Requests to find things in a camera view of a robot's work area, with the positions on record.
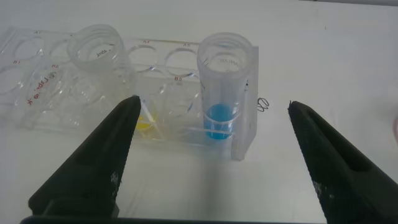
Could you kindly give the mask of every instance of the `tube containing blue liquid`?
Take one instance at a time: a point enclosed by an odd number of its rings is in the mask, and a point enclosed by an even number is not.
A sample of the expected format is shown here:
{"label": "tube containing blue liquid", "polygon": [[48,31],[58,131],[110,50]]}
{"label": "tube containing blue liquid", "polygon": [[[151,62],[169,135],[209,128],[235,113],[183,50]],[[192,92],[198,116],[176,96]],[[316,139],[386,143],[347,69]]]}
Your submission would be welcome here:
{"label": "tube containing blue liquid", "polygon": [[202,110],[207,135],[227,139],[243,111],[244,92],[254,55],[251,43],[238,34],[218,33],[203,40],[198,49]]}

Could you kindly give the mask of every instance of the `clear plastic tube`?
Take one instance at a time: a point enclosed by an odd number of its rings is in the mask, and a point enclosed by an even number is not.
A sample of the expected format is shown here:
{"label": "clear plastic tube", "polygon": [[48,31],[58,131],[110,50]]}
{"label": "clear plastic tube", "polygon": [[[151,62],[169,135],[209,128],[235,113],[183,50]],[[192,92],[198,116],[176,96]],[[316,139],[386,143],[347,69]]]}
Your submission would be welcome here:
{"label": "clear plastic tube", "polygon": [[70,60],[99,80],[113,103],[133,94],[136,75],[118,32],[109,25],[92,25],[73,34],[67,52]]}
{"label": "clear plastic tube", "polygon": [[[241,35],[218,33],[201,42],[197,64],[206,129],[234,131],[234,121],[243,110],[245,86],[253,62],[252,45]],[[230,134],[207,134],[213,139],[230,137]]]}

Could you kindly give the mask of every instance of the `transparent plastic holder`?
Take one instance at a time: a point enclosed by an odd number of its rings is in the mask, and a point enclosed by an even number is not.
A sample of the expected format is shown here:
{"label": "transparent plastic holder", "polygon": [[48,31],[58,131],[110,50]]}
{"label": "transparent plastic holder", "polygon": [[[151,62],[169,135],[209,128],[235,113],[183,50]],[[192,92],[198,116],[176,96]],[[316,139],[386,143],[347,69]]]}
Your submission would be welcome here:
{"label": "transparent plastic holder", "polygon": [[133,94],[136,74],[118,32],[109,25],[86,27],[69,40],[72,63],[101,85],[116,105]]}
{"label": "transparent plastic holder", "polygon": [[[205,125],[198,43],[127,38],[125,49],[118,51],[121,41],[114,29],[93,27],[90,35],[83,36],[81,32],[10,29],[0,40],[0,75],[4,75],[0,81],[15,78],[0,88],[0,104],[13,107],[14,119],[6,115],[5,120],[23,124],[22,128],[81,136],[89,134],[123,95],[137,94],[142,110],[134,132],[136,144],[148,146],[147,150],[179,148],[187,153],[197,147],[217,149],[231,159],[244,159],[256,135],[258,47],[252,49],[255,62],[236,116],[227,121],[208,119],[211,123]],[[69,40],[76,39],[81,51],[70,58]],[[137,71],[133,76],[134,72],[126,72],[130,61]],[[44,77],[49,79],[46,75],[52,70],[59,80],[49,85]],[[132,85],[125,85],[128,78]],[[40,93],[39,101],[29,106],[27,100],[34,96],[29,92],[41,80],[45,94]]]}
{"label": "transparent plastic holder", "polygon": [[[251,43],[238,34],[213,34],[199,45],[197,62],[205,129],[235,132],[253,68]],[[213,139],[231,136],[207,134]]]}

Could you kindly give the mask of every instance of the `white table surface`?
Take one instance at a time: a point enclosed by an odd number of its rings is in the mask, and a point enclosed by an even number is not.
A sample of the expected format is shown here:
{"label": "white table surface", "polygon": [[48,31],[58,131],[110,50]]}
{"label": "white table surface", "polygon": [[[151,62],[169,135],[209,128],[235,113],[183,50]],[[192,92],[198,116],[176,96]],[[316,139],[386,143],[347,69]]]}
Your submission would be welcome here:
{"label": "white table surface", "polygon": [[[76,32],[111,24],[123,37],[200,42],[236,32],[259,46],[257,137],[245,160],[200,152],[129,153],[120,217],[325,223],[295,138],[290,100],[320,113],[398,181],[398,7],[308,1],[2,1],[8,26]],[[0,223],[31,214],[29,197],[84,136],[0,130]]]}

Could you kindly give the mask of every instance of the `blue liquid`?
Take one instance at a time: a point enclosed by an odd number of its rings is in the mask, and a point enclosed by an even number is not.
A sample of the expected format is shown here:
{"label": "blue liquid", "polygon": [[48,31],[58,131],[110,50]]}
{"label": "blue liquid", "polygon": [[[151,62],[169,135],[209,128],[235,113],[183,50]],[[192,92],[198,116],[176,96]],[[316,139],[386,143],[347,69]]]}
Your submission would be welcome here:
{"label": "blue liquid", "polygon": [[[216,104],[210,107],[210,109],[206,112],[207,117],[212,120],[218,122],[231,121],[233,119],[231,108],[225,104]],[[216,131],[229,131],[232,132],[233,125],[232,122],[227,124],[217,124],[205,118],[205,128],[216,130]],[[227,139],[230,137],[230,134],[221,134],[221,133],[213,133],[206,132],[207,135],[213,139]]]}

